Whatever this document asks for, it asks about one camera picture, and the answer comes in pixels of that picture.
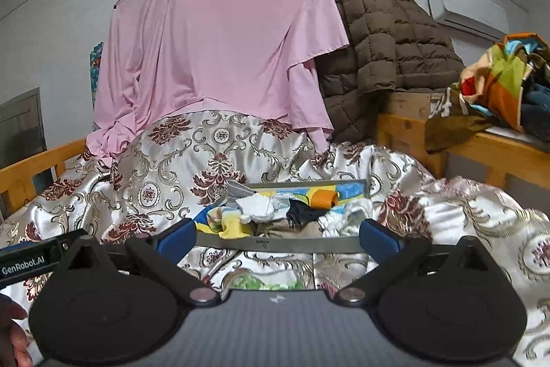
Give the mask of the person's left hand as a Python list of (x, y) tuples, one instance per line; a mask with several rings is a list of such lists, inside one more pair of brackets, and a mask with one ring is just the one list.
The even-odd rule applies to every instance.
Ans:
[(27, 318), (27, 311), (11, 298), (1, 295), (1, 365), (32, 367), (27, 337), (17, 321)]

